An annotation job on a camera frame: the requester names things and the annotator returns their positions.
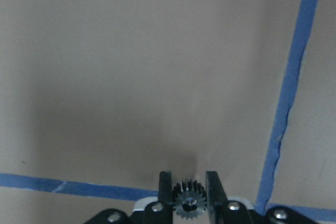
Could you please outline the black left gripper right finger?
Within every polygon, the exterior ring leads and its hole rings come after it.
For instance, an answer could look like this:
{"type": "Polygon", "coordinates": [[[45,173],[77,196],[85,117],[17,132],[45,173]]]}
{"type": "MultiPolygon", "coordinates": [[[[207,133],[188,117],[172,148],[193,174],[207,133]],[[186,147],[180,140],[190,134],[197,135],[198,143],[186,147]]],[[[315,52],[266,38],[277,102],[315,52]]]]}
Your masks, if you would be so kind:
{"type": "Polygon", "coordinates": [[[223,206],[228,201],[222,183],[215,171],[205,174],[207,212],[210,223],[224,223],[223,206]]]}

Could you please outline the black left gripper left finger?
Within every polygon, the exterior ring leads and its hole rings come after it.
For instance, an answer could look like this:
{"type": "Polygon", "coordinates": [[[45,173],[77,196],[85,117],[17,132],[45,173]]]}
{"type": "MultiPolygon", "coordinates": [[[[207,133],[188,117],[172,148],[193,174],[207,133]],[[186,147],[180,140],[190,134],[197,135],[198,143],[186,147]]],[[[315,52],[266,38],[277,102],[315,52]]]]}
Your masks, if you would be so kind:
{"type": "Polygon", "coordinates": [[[160,172],[158,202],[162,206],[159,211],[160,223],[173,223],[173,193],[172,173],[170,171],[160,172]]]}

